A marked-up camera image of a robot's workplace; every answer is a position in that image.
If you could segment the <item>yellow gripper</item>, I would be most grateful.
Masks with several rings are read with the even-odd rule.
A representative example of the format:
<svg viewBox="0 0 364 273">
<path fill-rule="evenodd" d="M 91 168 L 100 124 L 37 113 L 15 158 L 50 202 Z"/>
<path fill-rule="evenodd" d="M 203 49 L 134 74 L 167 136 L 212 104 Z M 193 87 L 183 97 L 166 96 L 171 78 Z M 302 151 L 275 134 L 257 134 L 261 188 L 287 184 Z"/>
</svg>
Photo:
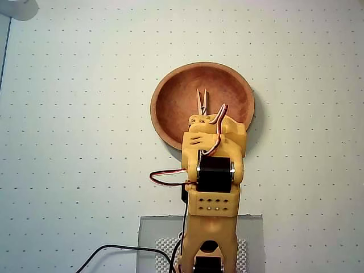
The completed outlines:
<svg viewBox="0 0 364 273">
<path fill-rule="evenodd" d="M 210 121 L 215 119 L 216 114 L 212 115 L 192 115 L 189 118 L 188 131 L 183 134 L 183 148 L 198 148 L 199 150 L 210 150 L 217 141 L 217 125 Z M 243 123 L 238 123 L 229 116 L 222 120 L 221 144 L 225 139 L 236 143 L 246 155 L 246 128 Z"/>
</svg>

